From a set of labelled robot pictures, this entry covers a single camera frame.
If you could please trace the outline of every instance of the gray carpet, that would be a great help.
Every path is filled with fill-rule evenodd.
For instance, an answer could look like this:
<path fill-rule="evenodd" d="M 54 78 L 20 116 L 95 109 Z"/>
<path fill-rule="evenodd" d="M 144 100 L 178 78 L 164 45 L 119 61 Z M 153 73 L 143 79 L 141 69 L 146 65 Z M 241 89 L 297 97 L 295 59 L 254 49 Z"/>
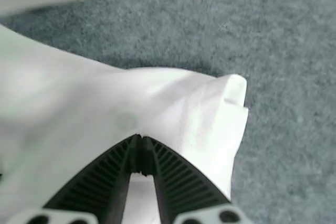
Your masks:
<path fill-rule="evenodd" d="M 246 77 L 233 202 L 255 223 L 336 223 L 336 0 L 85 0 L 2 23 L 121 68 Z"/>

